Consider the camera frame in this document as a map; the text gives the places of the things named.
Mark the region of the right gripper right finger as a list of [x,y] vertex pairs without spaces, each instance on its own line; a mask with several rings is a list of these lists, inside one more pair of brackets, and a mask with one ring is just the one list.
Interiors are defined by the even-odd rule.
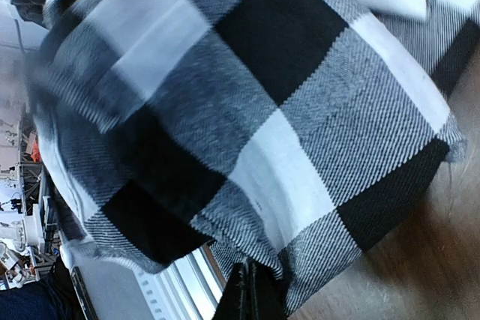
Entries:
[[250,318],[287,319],[269,269],[257,262],[250,263]]

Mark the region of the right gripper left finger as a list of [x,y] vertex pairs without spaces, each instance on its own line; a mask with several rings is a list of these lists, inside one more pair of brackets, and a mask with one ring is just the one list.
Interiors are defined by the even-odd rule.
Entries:
[[235,263],[214,314],[214,320],[247,320],[250,312],[248,267]]

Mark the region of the black white plaid shirt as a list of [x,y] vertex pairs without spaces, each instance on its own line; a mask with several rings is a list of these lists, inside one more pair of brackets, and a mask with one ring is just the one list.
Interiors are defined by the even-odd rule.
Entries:
[[297,310],[464,154],[479,0],[47,0],[29,64],[68,248],[159,274],[211,243]]

